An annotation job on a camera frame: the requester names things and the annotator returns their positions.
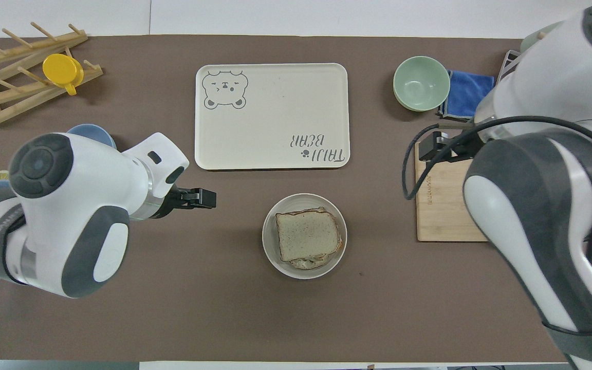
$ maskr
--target brown table mat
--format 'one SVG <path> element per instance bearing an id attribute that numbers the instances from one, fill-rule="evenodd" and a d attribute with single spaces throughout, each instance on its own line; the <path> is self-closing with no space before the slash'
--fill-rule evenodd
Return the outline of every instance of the brown table mat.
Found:
<path id="1" fill-rule="evenodd" d="M 72 50 L 105 74 L 0 124 L 0 169 L 26 141 L 91 122 L 124 150 L 160 131 L 190 158 L 181 187 L 212 210 L 131 226 L 117 276 L 80 300 L 0 282 L 0 359 L 220 361 L 564 361 L 500 255 L 485 243 L 421 243 L 401 194 L 413 135 L 437 119 L 402 108 L 392 74 L 426 54 L 496 75 L 519 40 L 146 35 Z M 195 73 L 207 64 L 336 62 L 348 71 L 351 156 L 319 171 L 207 172 L 193 161 Z M 348 225 L 341 263 L 296 281 L 269 263 L 261 227 L 298 192 Z"/>

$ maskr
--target white plate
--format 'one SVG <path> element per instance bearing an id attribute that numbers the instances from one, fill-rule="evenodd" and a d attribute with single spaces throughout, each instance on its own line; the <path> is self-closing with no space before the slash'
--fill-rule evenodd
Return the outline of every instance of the white plate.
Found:
<path id="1" fill-rule="evenodd" d="M 311 270 L 297 269 L 296 267 L 293 267 L 291 263 L 284 262 L 280 259 L 280 244 L 278 243 L 278 226 L 275 224 L 275 214 L 303 211 L 304 209 L 319 207 L 323 207 L 326 211 L 335 216 L 342 240 L 341 248 L 331 256 L 330 261 L 325 265 L 315 267 Z M 346 222 L 339 212 L 339 209 L 335 207 L 333 203 L 330 203 L 328 199 L 315 194 L 293 194 L 292 196 L 288 196 L 277 202 L 275 206 L 268 211 L 268 215 L 266 215 L 266 219 L 264 220 L 264 227 L 262 227 L 262 244 L 264 245 L 266 257 L 268 257 L 268 260 L 270 260 L 273 266 L 275 266 L 280 272 L 295 279 L 315 279 L 331 271 L 337 266 L 339 260 L 341 260 L 344 255 L 344 251 L 346 250 L 346 240 Z"/>
<path id="2" fill-rule="evenodd" d="M 206 65 L 195 77 L 195 162 L 206 170 L 338 168 L 350 157 L 337 63 Z"/>

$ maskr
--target green bowl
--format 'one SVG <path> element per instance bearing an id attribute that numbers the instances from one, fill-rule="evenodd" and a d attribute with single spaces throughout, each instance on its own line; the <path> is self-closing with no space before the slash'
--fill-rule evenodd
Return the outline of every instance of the green bowl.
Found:
<path id="1" fill-rule="evenodd" d="M 449 74 L 437 60 L 417 56 L 406 59 L 394 72 L 392 88 L 401 105 L 424 112 L 438 107 L 449 94 Z"/>

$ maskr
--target wooden cutting board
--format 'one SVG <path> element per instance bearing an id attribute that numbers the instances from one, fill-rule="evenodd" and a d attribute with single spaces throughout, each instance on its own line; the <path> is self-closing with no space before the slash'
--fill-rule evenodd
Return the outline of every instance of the wooden cutting board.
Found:
<path id="1" fill-rule="evenodd" d="M 415 145 L 415 179 L 426 168 Z M 417 239 L 421 242 L 485 242 L 463 202 L 463 180 L 472 163 L 440 162 L 426 176 L 416 196 Z"/>

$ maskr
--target white floor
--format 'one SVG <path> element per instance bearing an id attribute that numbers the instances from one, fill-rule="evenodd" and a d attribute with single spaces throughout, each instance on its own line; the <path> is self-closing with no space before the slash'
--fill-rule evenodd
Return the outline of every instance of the white floor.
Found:
<path id="1" fill-rule="evenodd" d="M 2 28 L 21 37 L 54 35 L 68 23 L 89 35 L 163 33 L 524 38 L 592 5 L 592 0 L 0 0 Z M 358 368 L 369 363 L 143 363 L 142 370 L 188 368 Z M 426 364 L 376 364 L 421 367 Z"/>

